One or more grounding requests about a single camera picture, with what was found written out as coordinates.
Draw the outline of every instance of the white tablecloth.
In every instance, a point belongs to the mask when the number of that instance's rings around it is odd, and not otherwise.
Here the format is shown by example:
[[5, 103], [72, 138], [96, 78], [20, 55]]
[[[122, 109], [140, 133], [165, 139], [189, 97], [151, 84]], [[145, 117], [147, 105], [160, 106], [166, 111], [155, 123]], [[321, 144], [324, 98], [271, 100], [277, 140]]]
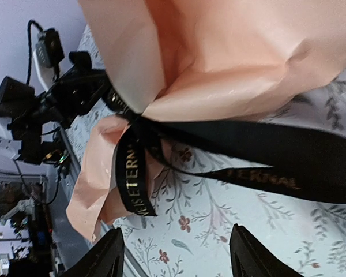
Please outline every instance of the white tablecloth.
[[[94, 67], [103, 67], [89, 28], [80, 50], [91, 53]], [[67, 131], [80, 162], [91, 129], [110, 114], [99, 102]], [[327, 87], [296, 97], [265, 121], [346, 135], [346, 70]], [[173, 152], [172, 162], [191, 171], [253, 165], [179, 144]], [[158, 217], [130, 216], [115, 223], [148, 276], [232, 276], [228, 243], [238, 223], [303, 276], [346, 277], [346, 205], [299, 200], [171, 170], [163, 171], [151, 200]]]

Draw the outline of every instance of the red flower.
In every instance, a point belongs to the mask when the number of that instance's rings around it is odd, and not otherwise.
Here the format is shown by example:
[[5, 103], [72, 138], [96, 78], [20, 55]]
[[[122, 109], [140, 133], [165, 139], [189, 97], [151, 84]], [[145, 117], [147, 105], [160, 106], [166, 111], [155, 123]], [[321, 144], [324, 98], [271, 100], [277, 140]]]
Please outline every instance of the red flower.
[[223, 241], [224, 243], [228, 241], [228, 239], [226, 237], [223, 237], [222, 235], [220, 236], [220, 240]]
[[318, 263], [312, 263], [311, 266], [314, 267], [314, 268], [319, 268], [319, 267], [321, 267], [321, 265], [318, 264]]
[[191, 161], [192, 152], [188, 147], [186, 147], [184, 150], [179, 150], [178, 153], [179, 153], [179, 156], [182, 159], [182, 161], [184, 161], [184, 162]]
[[164, 263], [167, 264], [169, 262], [169, 258], [167, 256], [167, 252], [163, 252], [161, 249], [159, 250], [159, 254], [160, 254], [160, 260]]
[[180, 219], [178, 220], [178, 223], [180, 225], [180, 228], [182, 231], [187, 231], [187, 233], [191, 232], [191, 227], [190, 227], [190, 219], [184, 217], [183, 215], [180, 216]]

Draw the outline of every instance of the floral tablecloth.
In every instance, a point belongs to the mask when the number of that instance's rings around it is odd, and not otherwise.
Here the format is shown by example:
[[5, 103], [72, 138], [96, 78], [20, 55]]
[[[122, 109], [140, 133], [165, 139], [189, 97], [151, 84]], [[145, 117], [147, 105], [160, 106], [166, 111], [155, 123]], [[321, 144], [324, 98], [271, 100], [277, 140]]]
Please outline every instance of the floral tablecloth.
[[[94, 67], [103, 67], [88, 27], [80, 50], [91, 53]], [[91, 129], [110, 114], [99, 102], [67, 131], [80, 162]], [[346, 70], [327, 87], [297, 96], [265, 121], [346, 136]], [[185, 170], [254, 166], [179, 144], [172, 150], [172, 163]], [[151, 200], [158, 217], [130, 216], [115, 222], [148, 276], [232, 276], [228, 240], [238, 223], [303, 276], [346, 277], [346, 205], [294, 199], [168, 169], [156, 182]]]

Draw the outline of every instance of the peach paper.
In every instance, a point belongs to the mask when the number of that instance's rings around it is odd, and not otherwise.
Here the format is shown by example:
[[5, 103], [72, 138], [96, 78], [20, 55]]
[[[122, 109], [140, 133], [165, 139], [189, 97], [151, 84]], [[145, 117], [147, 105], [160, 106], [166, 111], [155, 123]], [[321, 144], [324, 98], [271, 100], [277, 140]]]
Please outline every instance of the peach paper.
[[264, 116], [346, 67], [346, 0], [79, 3], [116, 90], [156, 121]]
[[[124, 208], [116, 187], [113, 170], [114, 150], [127, 128], [126, 120], [110, 116], [103, 118], [92, 129], [81, 172], [66, 210], [73, 228], [92, 242], [100, 238], [101, 220], [112, 224], [115, 219], [130, 215]], [[169, 147], [165, 142], [163, 150], [166, 157], [169, 157]], [[154, 179], [163, 166], [146, 152], [146, 168], [148, 194], [151, 195]]]

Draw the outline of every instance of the ribbon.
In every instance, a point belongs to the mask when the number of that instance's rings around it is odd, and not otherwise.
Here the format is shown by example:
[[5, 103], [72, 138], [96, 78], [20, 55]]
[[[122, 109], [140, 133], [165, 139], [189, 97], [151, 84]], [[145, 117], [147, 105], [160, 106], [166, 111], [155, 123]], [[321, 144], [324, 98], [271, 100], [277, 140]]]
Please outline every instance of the ribbon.
[[[145, 173], [141, 172], [145, 171], [145, 150], [161, 164], [183, 174], [299, 199], [346, 204], [344, 137], [319, 130], [256, 122], [155, 122], [133, 113], [118, 95], [112, 99], [113, 108], [119, 103], [119, 115], [131, 123], [119, 141], [116, 155], [117, 186], [130, 212], [156, 215], [148, 199]], [[166, 160], [161, 147], [163, 138], [215, 154], [267, 164], [268, 167], [187, 172]], [[126, 164], [131, 163], [127, 158], [131, 149], [137, 157], [140, 174], [135, 174], [134, 187], [125, 173]], [[133, 199], [131, 194], [138, 194], [139, 199]]]

